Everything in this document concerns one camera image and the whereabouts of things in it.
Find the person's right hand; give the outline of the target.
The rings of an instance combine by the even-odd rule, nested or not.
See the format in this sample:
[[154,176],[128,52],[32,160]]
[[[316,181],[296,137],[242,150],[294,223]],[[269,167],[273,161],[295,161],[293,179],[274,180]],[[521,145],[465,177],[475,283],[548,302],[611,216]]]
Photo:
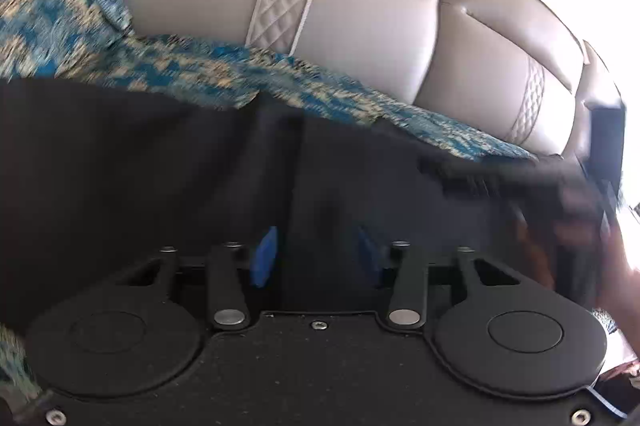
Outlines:
[[623,331],[626,339],[639,335],[639,271],[627,261],[617,218],[606,215],[608,230],[601,235],[601,279],[598,305]]

